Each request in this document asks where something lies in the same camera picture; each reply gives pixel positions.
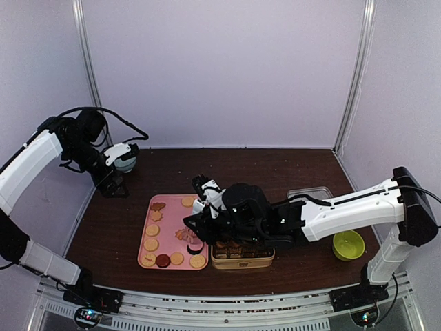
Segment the gold cookie tin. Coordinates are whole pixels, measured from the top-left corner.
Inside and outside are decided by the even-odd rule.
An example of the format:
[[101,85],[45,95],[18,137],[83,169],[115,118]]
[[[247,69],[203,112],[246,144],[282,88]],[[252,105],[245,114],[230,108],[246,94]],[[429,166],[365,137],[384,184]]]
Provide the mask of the gold cookie tin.
[[218,241],[211,246],[210,254],[212,265],[218,270],[245,270],[271,266],[276,251],[234,241]]

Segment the silver white tongs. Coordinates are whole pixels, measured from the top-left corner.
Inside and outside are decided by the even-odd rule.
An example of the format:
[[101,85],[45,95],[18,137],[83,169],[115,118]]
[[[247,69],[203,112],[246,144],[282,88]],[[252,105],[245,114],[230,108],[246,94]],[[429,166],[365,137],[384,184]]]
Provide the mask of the silver white tongs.
[[193,201],[191,207],[191,214],[183,219],[183,223],[202,242],[207,243],[209,240],[209,232],[207,230],[206,221],[211,216],[210,208],[199,198]]

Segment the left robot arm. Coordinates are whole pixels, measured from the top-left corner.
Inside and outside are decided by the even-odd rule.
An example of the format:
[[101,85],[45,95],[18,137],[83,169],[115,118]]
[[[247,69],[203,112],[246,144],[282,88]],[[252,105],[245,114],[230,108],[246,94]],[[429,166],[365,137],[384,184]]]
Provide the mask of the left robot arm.
[[1,258],[41,277],[73,285],[72,294],[84,306],[99,300],[99,291],[84,280],[87,272],[39,243],[27,231],[56,234],[57,221],[72,218],[82,185],[91,179],[105,198],[127,197],[123,173],[130,171],[139,151],[126,140],[109,147],[97,143],[108,129],[104,108],[76,108],[45,120],[17,152],[1,166]]

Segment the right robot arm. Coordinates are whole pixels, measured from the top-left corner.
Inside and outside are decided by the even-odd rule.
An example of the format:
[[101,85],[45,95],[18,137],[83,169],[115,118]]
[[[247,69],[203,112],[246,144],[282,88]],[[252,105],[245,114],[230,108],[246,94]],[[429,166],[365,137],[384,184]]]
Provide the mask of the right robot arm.
[[210,245],[232,239],[293,248],[348,230],[391,224],[362,272],[362,283],[353,289],[353,298],[363,305],[379,294],[414,247],[432,241],[440,229],[427,199],[431,193],[405,167],[395,168],[390,179],[372,188],[325,200],[303,193],[270,203],[257,185],[236,183],[222,189],[204,175],[193,178],[192,185],[198,199],[183,223]]

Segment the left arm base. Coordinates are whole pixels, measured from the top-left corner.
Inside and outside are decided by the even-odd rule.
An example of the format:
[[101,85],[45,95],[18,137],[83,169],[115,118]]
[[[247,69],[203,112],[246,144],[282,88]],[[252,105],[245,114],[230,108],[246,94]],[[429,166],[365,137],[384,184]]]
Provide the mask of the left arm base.
[[74,322],[89,330],[100,324],[105,314],[119,312],[123,293],[93,286],[91,293],[84,294],[71,285],[63,285],[63,300],[79,306],[74,312]]

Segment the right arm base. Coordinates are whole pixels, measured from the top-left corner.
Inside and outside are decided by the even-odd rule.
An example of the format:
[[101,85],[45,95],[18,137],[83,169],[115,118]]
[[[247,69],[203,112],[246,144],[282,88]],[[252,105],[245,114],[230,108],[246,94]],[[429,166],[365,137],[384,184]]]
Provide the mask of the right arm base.
[[329,298],[334,312],[348,310],[360,327],[371,327],[380,319],[378,302],[389,298],[386,285],[353,285],[332,290]]

